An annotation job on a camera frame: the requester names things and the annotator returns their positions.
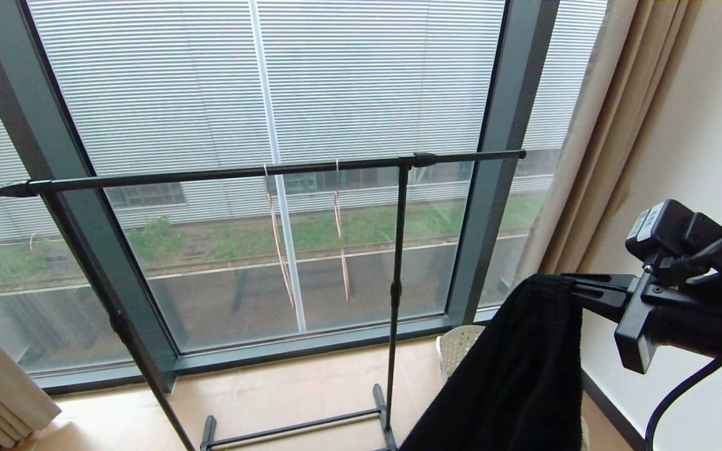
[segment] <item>clothes rack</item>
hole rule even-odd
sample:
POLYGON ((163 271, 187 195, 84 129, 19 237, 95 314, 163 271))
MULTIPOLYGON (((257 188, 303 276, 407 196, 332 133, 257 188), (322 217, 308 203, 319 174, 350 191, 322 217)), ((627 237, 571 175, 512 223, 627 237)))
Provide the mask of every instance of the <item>clothes rack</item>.
MULTIPOLYGON (((290 425, 283 428, 275 428, 259 433, 250 433, 238 437, 230 437, 226 439, 214 439, 217 420, 213 416, 209 416, 204 424, 203 437, 200 442, 200 451, 211 451, 213 448, 229 443, 245 442, 246 440, 257 439, 261 437, 269 437, 276 434, 287 433, 304 428, 312 428, 313 426, 327 425, 328 423, 343 422, 352 418, 366 417, 377 415, 380 420, 381 429, 383 430, 386 448, 378 451, 396 451, 397 445, 394 434, 392 433, 392 389, 394 385, 395 370, 395 347, 397 338, 397 320, 399 317, 400 297, 403 293, 403 285, 400 280, 400 274, 403 264, 403 240, 405 226, 405 210, 406 210, 406 193, 407 184, 409 183, 409 171, 412 168, 423 168, 436 163, 454 163, 454 162, 481 162, 482 160, 509 160, 521 159, 525 157, 524 150, 504 151, 504 152, 474 152, 453 155, 435 155, 431 153, 415 153, 408 157, 381 158, 372 160, 349 160, 349 162, 326 162, 326 163, 301 163, 300 165, 264 165, 251 168, 231 168, 231 169, 214 169, 205 171, 189 171, 189 172, 166 172, 165 174, 140 174, 140 175, 120 175, 120 176, 103 176, 103 177, 83 177, 75 179, 63 180, 23 180, 22 182, 12 183, 0 187, 0 197, 42 197, 52 214, 58 222, 58 228, 61 231, 71 231, 69 224, 63 222, 65 215, 63 214, 63 202, 60 197, 61 192, 73 191, 80 189, 105 189, 115 188, 118 186, 134 186, 147 185, 157 183, 172 182, 195 182, 195 180, 223 180, 244 177, 268 177, 273 175, 284 174, 301 174, 302 172, 326 172, 339 170, 352 170, 363 168, 398 168, 397 183, 397 218, 395 228, 395 260, 392 274, 392 285, 390 286, 390 296, 392 296, 392 315, 390 315, 389 330, 389 366, 387 367, 387 390, 384 399, 383 390, 376 383, 372 387, 372 397, 375 400, 375 408, 369 408, 353 413, 338 415, 336 417, 323 418, 321 420, 313 420, 312 422, 299 423, 298 425, 290 425)), ((68 245, 74 249, 75 255, 84 255, 80 252, 83 249, 83 243, 75 237, 74 233, 67 233, 66 239, 68 245)), ((95 270, 86 262, 80 262, 89 282, 97 291, 97 294, 106 294, 106 291, 100 291, 101 283, 97 278, 95 270)), ((147 376, 146 362, 141 361, 140 352, 135 352, 135 343, 132 339, 132 332, 128 326, 127 320, 121 315, 120 311, 108 311, 111 319, 113 330, 117 332, 118 337, 124 342, 128 350, 131 351, 135 358, 135 363, 144 376, 147 376)), ((172 427, 180 437, 181 442, 187 451, 196 451, 186 431, 184 431, 180 420, 174 413, 169 401, 158 386, 153 383, 152 377, 146 377, 146 380, 152 390, 155 399, 161 409, 166 414, 172 427)))

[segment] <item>black baseboard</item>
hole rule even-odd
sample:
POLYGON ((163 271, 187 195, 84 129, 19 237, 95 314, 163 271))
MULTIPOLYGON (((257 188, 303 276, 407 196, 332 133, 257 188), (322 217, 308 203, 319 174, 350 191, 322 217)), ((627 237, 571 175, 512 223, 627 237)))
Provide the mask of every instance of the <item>black baseboard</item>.
POLYGON ((644 451, 645 439, 642 437, 642 434, 631 425, 630 421, 618 408, 614 407, 611 400, 604 395, 604 392, 594 383, 586 371, 581 371, 581 374, 584 391, 592 398, 595 405, 601 409, 601 412, 604 413, 604 416, 607 417, 609 422, 614 425, 614 428, 622 435, 625 442, 627 442, 634 451, 644 451))

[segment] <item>white plastic basket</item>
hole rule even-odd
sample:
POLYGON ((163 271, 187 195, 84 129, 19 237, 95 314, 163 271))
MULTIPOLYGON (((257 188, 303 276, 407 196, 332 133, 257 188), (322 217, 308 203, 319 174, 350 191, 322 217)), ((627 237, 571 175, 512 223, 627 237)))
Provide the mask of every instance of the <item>white plastic basket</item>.
POLYGON ((439 356, 439 371, 445 381, 456 371, 461 360, 467 355, 484 326, 467 325, 455 328, 444 336, 436 337, 436 354, 439 356))

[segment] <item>wall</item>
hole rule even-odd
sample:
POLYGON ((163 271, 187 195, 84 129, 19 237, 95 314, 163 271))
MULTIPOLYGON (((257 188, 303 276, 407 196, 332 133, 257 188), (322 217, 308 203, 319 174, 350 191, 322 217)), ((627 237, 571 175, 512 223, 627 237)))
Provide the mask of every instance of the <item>wall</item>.
MULTIPOLYGON (((624 249, 625 235, 639 212, 660 200, 676 198, 722 224, 722 2, 705 2, 688 25, 689 40, 677 49, 664 96, 627 168, 631 175, 613 198, 584 271, 639 273, 639 261, 624 249)), ((708 362, 660 348, 640 376, 620 365, 613 323, 590 314, 583 333, 582 366, 642 432, 662 397, 708 362)), ((722 369, 667 411, 656 445, 662 451, 722 449, 722 369)))

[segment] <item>floor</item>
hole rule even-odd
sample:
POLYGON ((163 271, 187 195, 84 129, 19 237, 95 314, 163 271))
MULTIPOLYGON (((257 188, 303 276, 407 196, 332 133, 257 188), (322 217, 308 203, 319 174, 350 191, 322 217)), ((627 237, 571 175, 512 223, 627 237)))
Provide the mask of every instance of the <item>floor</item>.
MULTIPOLYGON (((373 346, 323 356, 247 366, 178 379, 169 400, 195 446, 204 420, 217 417, 217 438, 308 422, 375 407, 372 385, 386 390, 387 353, 373 346)), ((399 343, 395 364, 392 427, 401 443, 439 389, 433 339, 399 343)), ((183 451, 149 389, 132 386, 58 397, 63 409, 48 428, 17 451, 183 451)), ((630 451, 588 397, 583 411, 593 451, 630 451)), ((297 451, 384 447, 377 417, 290 434, 276 440, 221 449, 297 451)))

